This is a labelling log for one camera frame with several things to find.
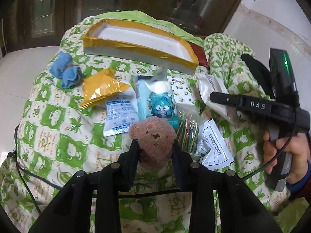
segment silver screw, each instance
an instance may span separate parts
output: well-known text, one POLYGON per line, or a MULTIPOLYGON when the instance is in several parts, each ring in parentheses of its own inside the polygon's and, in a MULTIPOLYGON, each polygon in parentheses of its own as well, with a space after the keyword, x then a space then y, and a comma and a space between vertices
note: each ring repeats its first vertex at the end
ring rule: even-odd
POLYGON ((191 164, 190 164, 190 166, 192 167, 192 168, 199 168, 199 163, 197 163, 197 162, 192 162, 191 164))
POLYGON ((228 176, 232 177, 232 176, 234 176, 235 171, 229 169, 229 170, 226 171, 226 174, 227 174, 228 176))
POLYGON ((84 171, 80 170, 76 172, 77 177, 82 177, 84 175, 84 171))
POLYGON ((120 164, 118 162, 114 162, 110 166, 111 166, 112 169, 117 169, 117 168, 120 167, 120 164))

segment green patterned bedsheet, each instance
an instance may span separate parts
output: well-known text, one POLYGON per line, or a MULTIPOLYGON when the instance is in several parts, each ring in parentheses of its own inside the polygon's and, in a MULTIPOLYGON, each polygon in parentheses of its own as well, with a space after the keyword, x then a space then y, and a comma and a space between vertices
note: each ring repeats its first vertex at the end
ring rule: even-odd
MULTIPOLYGON (((60 44, 73 56, 73 62, 83 70, 84 77, 104 69, 113 68, 123 79, 130 75, 153 75, 157 67, 145 63, 122 60, 106 56, 85 55, 82 34, 100 18, 86 18, 68 30, 60 44)), ((209 60, 210 73, 222 78, 229 93, 242 93, 265 97, 265 94, 245 63, 242 53, 253 55, 249 47, 225 35, 213 34, 203 43, 209 60)), ((103 137, 105 109, 98 106, 82 110, 81 85, 73 89, 62 89, 61 81, 49 73, 49 68, 57 59, 51 60, 46 69, 36 78, 30 97, 27 100, 18 129, 18 161, 31 172, 59 186, 80 169, 86 172, 100 171, 118 156, 128 150, 131 140, 127 133, 103 137)), ((203 67, 197 73, 207 73, 203 67)), ((195 90, 197 81, 194 75, 184 75, 168 71, 170 76, 182 76, 195 90)), ((225 169, 235 170, 240 176, 258 168, 262 160, 261 131, 241 117, 240 125, 234 126, 205 108, 204 115, 215 118, 223 137, 228 144, 235 162, 225 169)), ((57 194, 57 190, 28 175, 24 175, 30 190, 43 210, 57 194)), ((0 168, 1 204, 13 223, 21 232, 28 232, 38 212, 26 188, 18 177, 12 158, 4 161, 0 168)), ((263 173, 247 180, 249 188, 257 195, 264 206, 275 211, 287 200, 289 192, 269 190, 263 181, 263 173)), ((130 193, 154 192, 175 187, 171 163, 156 173, 137 169, 135 183, 130 193)), ((166 194, 157 197, 120 200, 120 217, 123 232, 188 232, 191 193, 166 194)), ((217 193, 214 192, 217 228, 220 230, 220 214, 217 193)), ((94 232, 95 200, 93 200, 90 232, 94 232)))

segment blue sleeve cuff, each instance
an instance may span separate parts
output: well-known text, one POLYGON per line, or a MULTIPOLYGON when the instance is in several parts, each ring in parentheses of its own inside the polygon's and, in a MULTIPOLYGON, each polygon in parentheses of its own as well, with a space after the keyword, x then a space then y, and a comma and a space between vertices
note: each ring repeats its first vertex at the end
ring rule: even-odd
POLYGON ((306 175, 300 181, 298 181, 297 183, 295 183, 293 185, 289 184, 288 182, 286 183, 289 191, 291 193, 295 193, 295 192, 298 192, 299 190, 301 190, 306 185, 306 183, 308 182, 309 177, 310 177, 310 173, 311 173, 311 166, 310 166, 310 163, 308 162, 308 171, 307 171, 306 175))

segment teddy bear face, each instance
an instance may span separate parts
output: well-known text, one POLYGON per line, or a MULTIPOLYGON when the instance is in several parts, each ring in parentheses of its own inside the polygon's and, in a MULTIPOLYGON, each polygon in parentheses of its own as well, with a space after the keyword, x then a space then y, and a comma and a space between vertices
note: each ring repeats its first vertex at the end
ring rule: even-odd
POLYGON ((147 118, 143 122, 133 123, 129 133, 132 139, 138 140, 144 165, 157 168, 170 159, 176 134, 166 120, 159 117, 147 118))

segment bag of colorful sticks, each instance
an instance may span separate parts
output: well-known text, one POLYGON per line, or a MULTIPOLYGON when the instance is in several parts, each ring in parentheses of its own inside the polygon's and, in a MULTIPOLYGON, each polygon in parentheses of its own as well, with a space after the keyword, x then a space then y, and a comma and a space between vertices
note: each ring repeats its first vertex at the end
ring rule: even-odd
POLYGON ((195 107, 179 106, 177 109, 179 127, 176 131, 177 142, 180 149, 188 152, 194 161, 200 159, 197 152, 197 144, 202 139, 202 131, 205 119, 199 115, 195 107))

